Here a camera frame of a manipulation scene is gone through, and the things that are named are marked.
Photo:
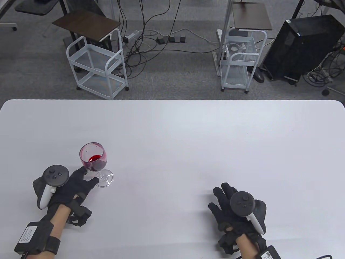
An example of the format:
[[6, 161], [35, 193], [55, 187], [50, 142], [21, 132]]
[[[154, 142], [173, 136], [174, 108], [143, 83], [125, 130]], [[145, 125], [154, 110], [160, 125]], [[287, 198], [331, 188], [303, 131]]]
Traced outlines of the person's right hand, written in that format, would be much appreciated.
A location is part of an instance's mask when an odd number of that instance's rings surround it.
[[208, 208], [215, 217], [219, 231], [224, 235], [218, 244], [225, 254], [232, 255], [239, 249], [237, 238], [246, 235], [253, 245], [258, 246], [260, 253], [267, 249], [267, 242], [263, 238], [266, 233], [266, 203], [254, 199], [246, 191], [238, 191], [227, 182], [221, 187], [215, 187], [213, 194], [219, 205], [209, 203]]

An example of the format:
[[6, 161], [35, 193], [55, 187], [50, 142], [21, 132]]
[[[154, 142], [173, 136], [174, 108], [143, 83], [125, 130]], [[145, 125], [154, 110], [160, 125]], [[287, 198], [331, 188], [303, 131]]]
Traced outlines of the person's left hand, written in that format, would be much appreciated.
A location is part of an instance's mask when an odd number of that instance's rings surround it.
[[52, 165], [44, 170], [41, 177], [33, 182], [40, 210], [52, 209], [53, 206], [81, 205], [90, 191], [99, 183], [99, 178], [85, 180], [87, 171], [84, 167], [72, 174], [62, 165]]

